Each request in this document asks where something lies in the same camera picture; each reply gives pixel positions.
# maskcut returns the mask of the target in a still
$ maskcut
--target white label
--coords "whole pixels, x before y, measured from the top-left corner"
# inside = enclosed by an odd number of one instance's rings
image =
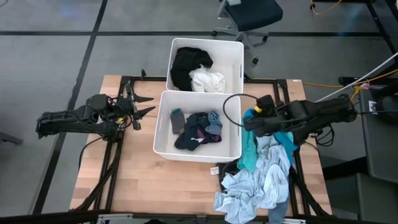
[[[210,174],[211,174],[211,175],[217,175],[217,174],[219,174],[218,167],[212,167],[212,168],[210,168]]]
[[[376,111],[376,102],[375,101],[370,101],[369,100],[369,111]]]

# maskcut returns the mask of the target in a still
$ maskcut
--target wooden tabletop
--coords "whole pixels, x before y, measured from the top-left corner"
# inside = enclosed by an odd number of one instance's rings
[[[106,75],[101,93],[115,97],[121,76]],[[304,100],[301,81],[287,80],[290,100]],[[164,159],[153,149],[155,126],[160,95],[166,90],[165,82],[136,81],[134,91],[139,96],[154,100],[138,103],[138,109],[156,106],[141,121],[142,129],[127,128],[123,143],[118,177],[113,196],[112,211],[126,213],[170,213],[224,215],[213,211],[216,191],[220,191],[217,175],[210,175],[215,164],[182,162]],[[274,95],[271,84],[244,84],[244,92],[254,96]],[[242,111],[253,107],[254,99],[242,98]],[[98,136],[90,134],[88,142]],[[70,208],[79,206],[98,182],[103,163],[106,142],[98,141],[88,146],[81,162]],[[316,149],[304,144],[300,151],[305,183],[315,200],[331,213],[329,198],[323,179],[322,167]],[[105,186],[100,208],[104,208],[108,187]],[[296,188],[299,213],[303,213],[301,196]],[[259,209],[257,215],[266,216],[268,210]],[[292,216],[289,206],[287,217]]]

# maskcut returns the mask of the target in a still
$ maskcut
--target sock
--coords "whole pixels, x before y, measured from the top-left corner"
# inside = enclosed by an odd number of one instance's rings
[[[183,133],[185,117],[182,111],[180,109],[173,110],[170,119],[172,120],[173,134]]]

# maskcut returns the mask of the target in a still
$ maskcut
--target metal bracket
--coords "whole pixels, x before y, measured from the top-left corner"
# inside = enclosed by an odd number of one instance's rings
[[[207,222],[206,215],[197,215],[197,224],[205,224]]]
[[[105,221],[110,220],[120,220],[120,219],[128,219],[132,218],[132,214],[105,214],[105,215],[98,215],[98,221],[101,223],[105,223]]]

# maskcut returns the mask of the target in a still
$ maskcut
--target storage bin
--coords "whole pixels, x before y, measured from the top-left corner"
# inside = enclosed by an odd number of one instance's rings
[[[243,44],[236,41],[188,38],[175,38],[172,42],[166,81],[168,90],[179,90],[173,85],[170,70],[172,69],[177,50],[181,47],[195,47],[206,50],[213,60],[213,66],[211,66],[210,71],[219,72],[224,75],[226,83],[225,93],[243,93]]]
[[[217,93],[195,93],[189,91],[164,91],[160,99],[157,117],[154,151],[166,159],[192,162],[229,162],[241,157],[241,127],[231,123],[223,113],[223,103],[229,95]],[[194,151],[177,149],[174,142],[178,134],[173,134],[170,114],[180,108],[187,119],[193,113],[215,111],[223,124],[222,141],[201,144]],[[228,100],[225,111],[235,122],[241,123],[239,97]]]

